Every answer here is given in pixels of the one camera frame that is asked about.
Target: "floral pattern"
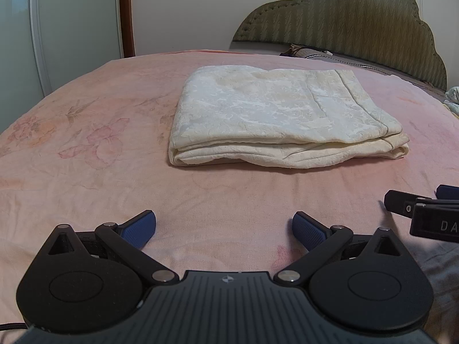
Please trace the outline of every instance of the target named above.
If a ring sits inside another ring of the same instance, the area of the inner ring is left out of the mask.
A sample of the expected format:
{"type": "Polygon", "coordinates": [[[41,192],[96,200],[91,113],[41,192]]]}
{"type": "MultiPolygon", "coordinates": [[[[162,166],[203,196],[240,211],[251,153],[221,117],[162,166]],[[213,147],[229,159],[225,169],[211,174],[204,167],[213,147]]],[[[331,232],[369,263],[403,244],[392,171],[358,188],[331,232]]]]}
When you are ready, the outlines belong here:
{"type": "Polygon", "coordinates": [[[14,123],[13,133],[8,136],[7,141],[8,144],[15,142],[16,146],[34,147],[48,141],[55,131],[56,125],[53,122],[25,116],[14,123]]]}
{"type": "Polygon", "coordinates": [[[87,144],[76,145],[59,152],[62,159],[73,158],[84,153],[84,161],[94,169],[104,169],[112,165],[122,152],[122,142],[118,136],[125,130],[129,118],[97,128],[86,140],[87,144]]]}
{"type": "Polygon", "coordinates": [[[77,101],[77,104],[75,106],[72,106],[68,112],[66,113],[66,117],[68,119],[69,124],[73,124],[75,119],[78,118],[79,114],[82,113],[88,106],[93,104],[96,100],[93,100],[89,103],[85,103],[84,105],[79,105],[80,100],[77,101]]]}
{"type": "Polygon", "coordinates": [[[272,271],[279,271],[298,260],[302,256],[302,252],[299,249],[288,249],[285,246],[277,246],[277,258],[271,264],[272,271]]]}
{"type": "Polygon", "coordinates": [[[11,152],[11,149],[7,146],[0,147],[0,158],[11,152]]]}

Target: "white quilt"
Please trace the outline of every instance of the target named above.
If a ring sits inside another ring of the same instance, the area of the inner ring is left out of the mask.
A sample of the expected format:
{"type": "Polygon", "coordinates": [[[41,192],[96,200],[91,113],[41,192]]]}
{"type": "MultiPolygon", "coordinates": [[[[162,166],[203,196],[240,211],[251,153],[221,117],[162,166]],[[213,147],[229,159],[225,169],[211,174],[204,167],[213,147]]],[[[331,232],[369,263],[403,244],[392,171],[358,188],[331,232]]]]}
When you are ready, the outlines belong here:
{"type": "Polygon", "coordinates": [[[313,168],[354,157],[401,158],[408,141],[352,71],[206,66],[184,86],[169,159],[180,166],[242,159],[313,168]]]}

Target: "green upholstered headboard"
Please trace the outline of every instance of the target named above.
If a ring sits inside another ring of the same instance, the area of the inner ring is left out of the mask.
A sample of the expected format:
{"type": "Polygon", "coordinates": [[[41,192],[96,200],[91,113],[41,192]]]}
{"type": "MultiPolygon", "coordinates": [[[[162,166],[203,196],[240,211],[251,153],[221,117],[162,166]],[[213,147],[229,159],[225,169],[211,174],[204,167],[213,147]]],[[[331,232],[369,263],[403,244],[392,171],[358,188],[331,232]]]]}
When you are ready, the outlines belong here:
{"type": "Polygon", "coordinates": [[[275,1],[252,11],[233,41],[329,50],[447,87],[445,65],[415,0],[275,1]]]}

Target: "bed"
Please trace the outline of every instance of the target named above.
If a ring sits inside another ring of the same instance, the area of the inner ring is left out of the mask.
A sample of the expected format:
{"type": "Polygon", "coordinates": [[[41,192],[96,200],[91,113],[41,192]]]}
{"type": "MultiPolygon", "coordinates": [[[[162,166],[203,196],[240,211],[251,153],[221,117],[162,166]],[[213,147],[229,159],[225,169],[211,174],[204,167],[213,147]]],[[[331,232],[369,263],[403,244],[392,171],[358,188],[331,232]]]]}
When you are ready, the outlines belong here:
{"type": "MultiPolygon", "coordinates": [[[[393,228],[435,290],[426,329],[449,343],[459,336],[459,245],[410,236],[410,221],[386,212],[382,200],[390,189],[433,197],[439,184],[459,186],[458,132],[458,120],[423,90],[345,64],[210,51],[109,62],[47,96],[0,136],[0,322],[21,321],[15,289],[57,224],[92,230],[152,209],[157,232],[144,252],[180,275],[273,273],[305,252],[289,229],[302,210],[360,234],[393,228]],[[376,105],[401,122],[410,153],[309,170],[172,166],[169,131],[185,80],[204,65],[234,64],[351,68],[376,105]]],[[[17,333],[5,335],[7,343],[17,333]]]]}

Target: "white wardrobe door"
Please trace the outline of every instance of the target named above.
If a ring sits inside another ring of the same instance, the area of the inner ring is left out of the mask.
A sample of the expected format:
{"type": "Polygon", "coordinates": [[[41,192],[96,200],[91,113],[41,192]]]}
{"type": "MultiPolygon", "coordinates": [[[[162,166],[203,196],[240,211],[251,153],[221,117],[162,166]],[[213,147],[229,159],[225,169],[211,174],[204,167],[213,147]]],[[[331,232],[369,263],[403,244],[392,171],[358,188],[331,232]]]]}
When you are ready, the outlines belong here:
{"type": "Polygon", "coordinates": [[[0,0],[0,133],[42,98],[29,0],[0,0]]]}
{"type": "Polygon", "coordinates": [[[121,58],[116,0],[38,0],[38,12],[52,91],[121,58]]]}

